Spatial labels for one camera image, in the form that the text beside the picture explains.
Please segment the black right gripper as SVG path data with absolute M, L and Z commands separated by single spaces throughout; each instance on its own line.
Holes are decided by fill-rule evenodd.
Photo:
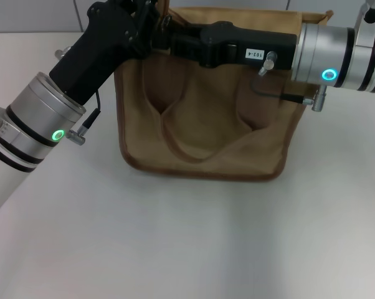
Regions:
M 168 24 L 161 33 L 171 38 L 172 56 L 199 60 L 207 68 L 224 64 L 260 67 L 267 54 L 274 52 L 274 69 L 290 70 L 297 44 L 296 34 L 243 29 L 226 21 L 210 25 Z

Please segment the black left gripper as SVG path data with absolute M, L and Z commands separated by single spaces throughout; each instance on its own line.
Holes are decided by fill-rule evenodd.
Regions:
M 93 3 L 87 11 L 85 32 L 49 73 L 60 91 L 84 105 L 119 65 L 146 58 L 159 31 L 157 3 Z

